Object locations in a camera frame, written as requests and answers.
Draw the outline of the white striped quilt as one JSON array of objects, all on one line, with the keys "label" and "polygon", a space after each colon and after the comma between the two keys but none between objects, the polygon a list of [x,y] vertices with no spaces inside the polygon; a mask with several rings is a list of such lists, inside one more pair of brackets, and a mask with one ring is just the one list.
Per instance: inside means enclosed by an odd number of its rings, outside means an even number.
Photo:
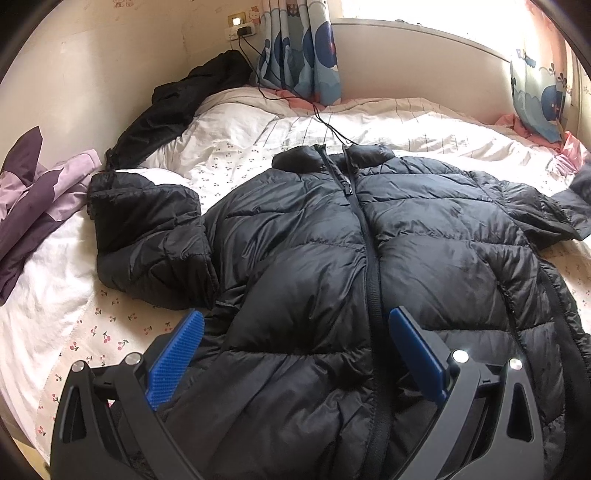
[{"label": "white striped quilt", "polygon": [[295,146],[324,144],[339,152],[338,134],[538,188],[573,179],[561,172],[554,150],[424,98],[353,99],[315,112],[272,90],[246,86],[207,97],[187,129],[143,164],[191,177],[200,163],[270,164],[274,154]]}]

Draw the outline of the purple and lilac garment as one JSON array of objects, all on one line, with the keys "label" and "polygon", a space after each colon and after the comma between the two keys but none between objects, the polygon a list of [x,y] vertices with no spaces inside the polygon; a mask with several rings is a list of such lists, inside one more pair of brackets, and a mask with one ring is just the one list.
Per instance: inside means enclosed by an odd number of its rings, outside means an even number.
[{"label": "purple and lilac garment", "polygon": [[24,133],[1,167],[1,301],[12,293],[27,259],[86,201],[91,174],[100,166],[93,150],[50,168],[39,163],[38,127]]}]

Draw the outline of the wall power socket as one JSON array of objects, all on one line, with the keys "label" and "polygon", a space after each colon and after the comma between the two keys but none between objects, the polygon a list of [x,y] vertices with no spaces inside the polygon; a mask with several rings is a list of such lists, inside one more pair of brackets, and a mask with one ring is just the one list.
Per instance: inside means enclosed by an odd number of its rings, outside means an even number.
[{"label": "wall power socket", "polygon": [[225,40],[238,41],[242,37],[256,35],[256,24],[246,17],[245,12],[239,12],[228,16],[228,28],[224,30]]}]

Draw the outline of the blue cartoon curtain right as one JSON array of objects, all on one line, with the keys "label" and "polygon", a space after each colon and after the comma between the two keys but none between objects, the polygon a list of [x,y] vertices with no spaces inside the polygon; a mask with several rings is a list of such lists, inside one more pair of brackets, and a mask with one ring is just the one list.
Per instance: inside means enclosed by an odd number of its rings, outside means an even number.
[{"label": "blue cartoon curtain right", "polygon": [[513,105],[527,130],[549,143],[562,141],[561,116],[567,75],[565,58],[551,48],[518,48],[510,65]]}]

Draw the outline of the black puffer jacket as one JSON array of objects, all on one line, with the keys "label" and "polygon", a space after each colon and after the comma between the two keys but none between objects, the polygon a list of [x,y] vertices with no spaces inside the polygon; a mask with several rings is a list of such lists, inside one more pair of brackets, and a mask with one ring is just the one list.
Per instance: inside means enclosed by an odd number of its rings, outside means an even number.
[{"label": "black puffer jacket", "polygon": [[586,473],[590,338],[541,251],[590,233],[590,170],[546,196],[382,146],[277,154],[202,210],[137,173],[95,175],[102,283],[205,311],[205,334],[160,411],[208,479],[386,479],[435,408],[394,351],[406,308],[452,349],[531,381],[547,479]]}]

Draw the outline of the black garment by wall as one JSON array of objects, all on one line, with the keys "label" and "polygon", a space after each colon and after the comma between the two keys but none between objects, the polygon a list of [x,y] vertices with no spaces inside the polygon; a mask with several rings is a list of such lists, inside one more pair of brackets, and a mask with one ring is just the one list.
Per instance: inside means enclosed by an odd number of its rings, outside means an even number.
[{"label": "black garment by wall", "polygon": [[105,168],[117,170],[139,166],[190,126],[197,109],[208,96],[242,87],[249,82],[250,75],[252,67],[242,53],[228,50],[193,68],[183,79],[156,87],[150,106],[105,152]]}]

